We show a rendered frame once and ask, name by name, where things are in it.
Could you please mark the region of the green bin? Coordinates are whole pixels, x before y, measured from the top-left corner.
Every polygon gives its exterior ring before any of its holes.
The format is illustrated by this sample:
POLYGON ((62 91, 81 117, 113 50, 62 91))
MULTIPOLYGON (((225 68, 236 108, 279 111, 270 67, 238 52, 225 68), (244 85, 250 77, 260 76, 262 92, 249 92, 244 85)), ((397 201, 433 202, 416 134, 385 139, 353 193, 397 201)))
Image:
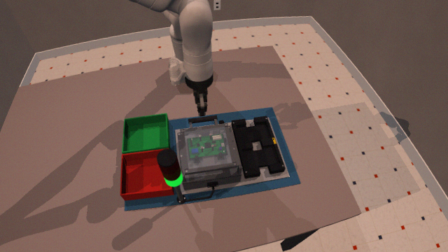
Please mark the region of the green bin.
POLYGON ((163 148, 170 148, 169 119, 165 113, 124 120, 122 154, 163 148))

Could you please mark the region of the red open-top bin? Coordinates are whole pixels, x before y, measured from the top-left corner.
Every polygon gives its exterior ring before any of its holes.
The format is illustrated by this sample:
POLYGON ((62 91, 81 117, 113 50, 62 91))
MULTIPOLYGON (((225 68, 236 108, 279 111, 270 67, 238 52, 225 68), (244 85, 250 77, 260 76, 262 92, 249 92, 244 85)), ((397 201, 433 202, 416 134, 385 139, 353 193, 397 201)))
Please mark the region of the red open-top bin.
POLYGON ((174 195, 158 165, 161 150, 122 154, 120 196, 125 201, 174 195))

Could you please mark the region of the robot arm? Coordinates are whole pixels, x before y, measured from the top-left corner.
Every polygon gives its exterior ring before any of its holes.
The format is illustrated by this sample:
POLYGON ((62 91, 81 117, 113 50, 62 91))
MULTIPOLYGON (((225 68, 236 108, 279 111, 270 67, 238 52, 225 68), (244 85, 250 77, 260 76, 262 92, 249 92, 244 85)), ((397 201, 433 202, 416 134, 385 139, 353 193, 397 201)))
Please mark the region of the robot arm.
POLYGON ((172 85, 180 85, 185 77, 191 81, 200 82, 212 76, 213 16, 208 0, 128 1, 136 2, 159 13, 162 12, 172 23, 169 33, 176 56, 169 59, 169 76, 172 85))

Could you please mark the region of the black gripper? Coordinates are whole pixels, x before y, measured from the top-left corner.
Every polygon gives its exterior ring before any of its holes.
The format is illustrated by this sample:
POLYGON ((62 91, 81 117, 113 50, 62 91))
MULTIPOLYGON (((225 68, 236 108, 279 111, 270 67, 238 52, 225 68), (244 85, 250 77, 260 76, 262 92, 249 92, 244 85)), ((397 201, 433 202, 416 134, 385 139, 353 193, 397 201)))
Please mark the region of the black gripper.
POLYGON ((193 95, 195 97, 195 103, 197 104, 198 108, 198 115, 199 117, 205 116, 207 112, 207 95, 208 90, 207 88, 213 83, 214 77, 212 76, 204 81, 196 82, 191 81, 185 77, 185 83, 186 85, 193 89, 193 95), (196 92, 197 91, 197 92, 196 92), (203 112, 200 112, 203 111, 203 112))

